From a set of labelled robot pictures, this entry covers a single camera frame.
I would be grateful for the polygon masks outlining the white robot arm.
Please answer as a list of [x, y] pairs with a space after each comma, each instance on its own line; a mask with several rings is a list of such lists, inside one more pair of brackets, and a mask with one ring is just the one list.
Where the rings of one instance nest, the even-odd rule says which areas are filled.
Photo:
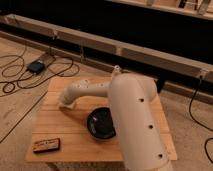
[[126, 169], [174, 171], [151, 110], [156, 95], [152, 78], [124, 73], [103, 83], [72, 83], [61, 92], [59, 104], [69, 106], [83, 96], [107, 97]]

